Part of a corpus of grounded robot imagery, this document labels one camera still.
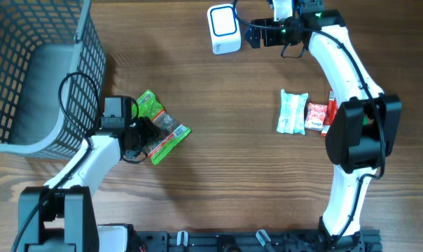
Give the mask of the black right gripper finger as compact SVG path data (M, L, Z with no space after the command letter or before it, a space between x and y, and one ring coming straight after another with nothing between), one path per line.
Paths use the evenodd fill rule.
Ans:
M261 30L257 27L249 26L244 33L244 39L253 49L261 47Z
M250 22L251 25L264 30L269 31L281 31L284 30L284 23L275 21L274 18L261 18L255 19Z

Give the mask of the green gummy candy bag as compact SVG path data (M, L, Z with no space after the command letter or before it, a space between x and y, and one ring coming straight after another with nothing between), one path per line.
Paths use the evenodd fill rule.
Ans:
M145 147L151 162L158 165L191 130L168 114L151 90L145 91L137 99L137 104L132 106L132 116L138 113L139 117L148 117L160 130L159 136Z

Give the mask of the small red white packet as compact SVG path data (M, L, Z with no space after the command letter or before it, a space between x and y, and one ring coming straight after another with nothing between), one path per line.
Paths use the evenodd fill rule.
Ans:
M309 130L322 131L324 128L327 110L327 105L309 103L307 105L305 128Z

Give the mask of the teal snack wrapper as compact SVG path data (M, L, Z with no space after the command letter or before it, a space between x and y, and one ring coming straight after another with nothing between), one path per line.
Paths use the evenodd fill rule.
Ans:
M290 94L280 91L281 108L277 123L277 132L282 134L305 135L305 105L308 93Z

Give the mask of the red snack stick packet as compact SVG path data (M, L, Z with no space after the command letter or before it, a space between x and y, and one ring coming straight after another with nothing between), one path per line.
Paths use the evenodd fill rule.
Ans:
M328 97L328 106L327 106L327 112L326 112L326 118L324 121L323 129L321 131L321 135L325 137L327 135L327 132L333 123L333 120L336 116L336 113L338 112L338 103L335 98L335 93L333 90L330 90L329 97Z

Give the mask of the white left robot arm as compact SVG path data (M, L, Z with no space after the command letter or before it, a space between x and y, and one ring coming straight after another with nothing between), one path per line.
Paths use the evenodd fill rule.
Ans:
M25 188L19 198L19 230L13 251L126 251L128 229L99 230L92 196L123 158L136 163L160 136L151 119L103 118L81 149L55 177Z

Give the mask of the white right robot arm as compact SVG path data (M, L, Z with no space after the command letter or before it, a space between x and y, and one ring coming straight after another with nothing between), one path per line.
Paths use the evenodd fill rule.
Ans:
M402 103L386 95L363 67L338 10L302 13L247 24L252 48L299 43L320 64L334 92L338 111L326 134L328 158L334 165L321 234L330 242L360 232L359 215L368 185L384 174L393 149Z

